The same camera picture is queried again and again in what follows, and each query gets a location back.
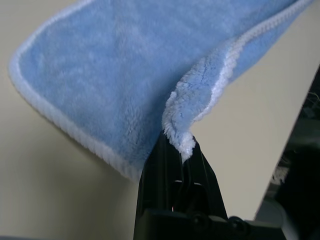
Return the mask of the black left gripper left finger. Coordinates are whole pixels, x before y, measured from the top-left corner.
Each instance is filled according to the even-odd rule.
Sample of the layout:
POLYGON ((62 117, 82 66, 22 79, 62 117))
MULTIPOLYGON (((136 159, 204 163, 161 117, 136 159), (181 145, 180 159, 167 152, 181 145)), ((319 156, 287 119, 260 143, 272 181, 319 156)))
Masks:
POLYGON ((179 152, 162 132, 145 161, 138 185, 134 238, 166 240, 184 215, 174 212, 184 183, 179 152))

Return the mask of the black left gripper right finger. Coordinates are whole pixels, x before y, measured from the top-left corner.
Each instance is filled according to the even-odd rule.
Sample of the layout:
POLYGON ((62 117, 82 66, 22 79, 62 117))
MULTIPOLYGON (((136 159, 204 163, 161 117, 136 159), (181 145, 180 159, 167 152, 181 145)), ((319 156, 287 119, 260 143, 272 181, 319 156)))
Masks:
POLYGON ((215 172, 203 155, 198 142, 192 156, 183 164, 186 192, 183 209, 187 213, 201 212, 208 216, 226 218, 223 202, 215 172))

